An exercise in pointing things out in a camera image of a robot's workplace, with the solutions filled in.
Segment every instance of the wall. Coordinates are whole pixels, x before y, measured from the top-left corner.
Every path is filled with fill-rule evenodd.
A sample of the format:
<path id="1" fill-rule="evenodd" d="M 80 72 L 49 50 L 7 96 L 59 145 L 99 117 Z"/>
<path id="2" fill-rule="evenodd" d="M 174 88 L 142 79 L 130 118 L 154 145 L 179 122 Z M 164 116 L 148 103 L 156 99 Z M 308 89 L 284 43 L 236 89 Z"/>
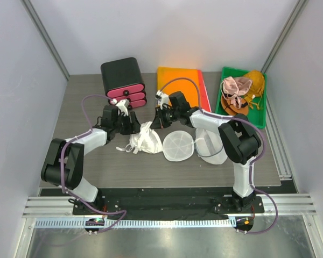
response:
<path id="1" fill-rule="evenodd" d="M 268 76 L 297 186 L 311 194 L 323 224 L 323 0 L 309 1 Z"/>
<path id="2" fill-rule="evenodd" d="M 32 0 L 70 74 L 135 56 L 158 66 L 260 69 L 296 0 Z"/>
<path id="3" fill-rule="evenodd" d="M 0 257 L 13 257 L 66 80 L 20 1 L 0 1 Z"/>

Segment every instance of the green crate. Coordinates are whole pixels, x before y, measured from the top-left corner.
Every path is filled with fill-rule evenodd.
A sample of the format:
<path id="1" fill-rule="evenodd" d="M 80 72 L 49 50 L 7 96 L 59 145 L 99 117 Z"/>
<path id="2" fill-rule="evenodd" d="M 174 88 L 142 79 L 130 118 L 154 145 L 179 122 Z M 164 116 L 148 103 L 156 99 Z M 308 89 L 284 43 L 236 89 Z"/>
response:
<path id="1" fill-rule="evenodd" d="M 223 79 L 227 77 L 230 77 L 230 76 L 232 76 L 233 78 L 241 77 L 244 74 L 247 74 L 248 72 L 249 71 L 247 70 L 223 67 L 221 72 L 220 83 L 222 82 Z M 249 108 L 249 113 L 248 113 L 249 121 L 258 128 L 265 128 L 267 75 L 263 74 L 263 76 L 265 80 L 263 95 L 261 97 L 254 98 L 255 103 L 258 103 L 259 99 L 262 98 L 261 102 L 259 103 L 260 110 L 258 110 L 256 107 L 254 107 L 254 109 Z M 221 98 L 221 90 L 219 90 L 219 94 L 217 97 L 215 113 L 227 115 L 227 113 L 224 111 L 224 109 L 220 104 L 220 98 Z"/>

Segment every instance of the pink cloth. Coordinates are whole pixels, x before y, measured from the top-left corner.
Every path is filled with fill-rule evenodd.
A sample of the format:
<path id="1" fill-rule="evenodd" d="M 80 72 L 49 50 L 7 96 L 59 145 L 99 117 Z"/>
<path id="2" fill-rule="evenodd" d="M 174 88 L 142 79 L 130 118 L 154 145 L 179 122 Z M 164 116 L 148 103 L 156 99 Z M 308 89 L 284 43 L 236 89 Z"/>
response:
<path id="1" fill-rule="evenodd" d="M 251 87 L 252 80 L 246 77 L 227 77 L 221 82 L 221 93 L 237 109 L 242 107 L 242 98 Z"/>

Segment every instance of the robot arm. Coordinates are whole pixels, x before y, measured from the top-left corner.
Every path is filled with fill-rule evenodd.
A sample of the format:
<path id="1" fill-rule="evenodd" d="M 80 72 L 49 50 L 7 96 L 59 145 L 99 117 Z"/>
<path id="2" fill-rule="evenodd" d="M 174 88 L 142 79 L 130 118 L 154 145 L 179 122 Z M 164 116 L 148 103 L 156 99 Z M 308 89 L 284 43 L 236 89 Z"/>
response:
<path id="1" fill-rule="evenodd" d="M 134 112 L 128 113 L 128 105 L 129 101 L 125 99 L 115 106 L 105 106 L 100 124 L 95 126 L 87 136 L 73 141 L 66 148 L 65 187 L 98 210 L 103 208 L 102 193 L 83 177 L 83 158 L 87 153 L 111 141 L 116 133 L 129 135 L 140 132 L 140 124 Z M 43 181 L 61 185 L 61 150 L 72 139 L 52 140 L 41 171 Z"/>
<path id="2" fill-rule="evenodd" d="M 227 156 L 234 166 L 235 182 L 233 186 L 233 203 L 240 210 L 249 209 L 256 197 L 256 193 L 250 184 L 250 161 L 258 154 L 261 140 L 250 126 L 230 120 L 232 116 L 222 116 L 200 110 L 198 107 L 190 107 L 181 92 L 175 92 L 168 98 L 167 95 L 158 92 L 156 95 L 161 106 L 156 108 L 156 116 L 151 128 L 166 128 L 172 122 L 180 121 L 183 125 L 194 128 L 203 128 L 213 133 L 218 133 L 223 143 Z M 246 116 L 238 114 L 236 118 L 248 120 Z"/>

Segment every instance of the yellow board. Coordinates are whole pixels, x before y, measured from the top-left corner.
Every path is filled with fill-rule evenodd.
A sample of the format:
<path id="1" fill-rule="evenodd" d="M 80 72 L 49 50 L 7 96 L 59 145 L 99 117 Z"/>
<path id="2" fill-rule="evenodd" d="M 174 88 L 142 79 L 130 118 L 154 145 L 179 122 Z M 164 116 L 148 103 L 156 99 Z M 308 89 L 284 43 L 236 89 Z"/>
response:
<path id="1" fill-rule="evenodd" d="M 158 67 L 158 84 L 157 90 L 160 90 L 167 82 L 172 79 L 185 77 L 192 79 L 200 88 L 199 71 L 196 69 Z M 164 93 L 170 95 L 176 91 L 181 91 L 190 104 L 190 107 L 199 106 L 198 93 L 194 85 L 187 80 L 174 81 L 163 90 Z"/>

